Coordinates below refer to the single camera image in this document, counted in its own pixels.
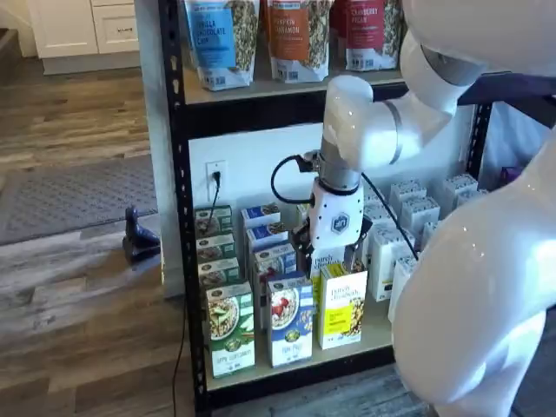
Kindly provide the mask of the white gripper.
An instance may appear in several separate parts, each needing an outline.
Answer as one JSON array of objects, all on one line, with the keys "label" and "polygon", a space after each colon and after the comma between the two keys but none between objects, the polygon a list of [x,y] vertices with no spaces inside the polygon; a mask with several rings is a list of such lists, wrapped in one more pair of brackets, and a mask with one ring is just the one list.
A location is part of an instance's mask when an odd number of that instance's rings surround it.
[{"label": "white gripper", "polygon": [[363,187],[360,185],[353,193],[340,195],[335,190],[327,190],[316,178],[312,197],[314,204],[309,207],[309,220],[290,233],[297,267],[311,267],[314,248],[346,247],[346,270],[367,271],[368,236],[373,223],[368,216],[363,216]]}]

